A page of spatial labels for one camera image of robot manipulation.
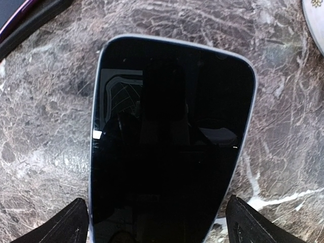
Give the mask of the light blue smartphone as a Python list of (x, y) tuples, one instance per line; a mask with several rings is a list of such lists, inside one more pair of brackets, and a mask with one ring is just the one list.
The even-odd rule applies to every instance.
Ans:
[(240, 54), (142, 34), (110, 39), (94, 89), (91, 242), (205, 242), (256, 88)]

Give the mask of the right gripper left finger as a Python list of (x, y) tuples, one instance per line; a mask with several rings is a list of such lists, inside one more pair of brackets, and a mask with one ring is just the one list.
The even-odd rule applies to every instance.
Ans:
[(11, 243), (85, 243), (88, 226), (86, 202), (76, 198), (47, 222)]

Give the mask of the black phone case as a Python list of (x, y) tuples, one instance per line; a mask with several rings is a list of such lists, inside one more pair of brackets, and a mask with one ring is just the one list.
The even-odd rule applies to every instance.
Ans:
[(1, 60), (73, 1), (1, 1)]

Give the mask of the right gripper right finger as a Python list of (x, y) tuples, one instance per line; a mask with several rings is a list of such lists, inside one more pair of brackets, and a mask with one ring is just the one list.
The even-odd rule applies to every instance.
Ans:
[(298, 237), (271, 223), (234, 194), (227, 203), (225, 215), (230, 243), (303, 242)]

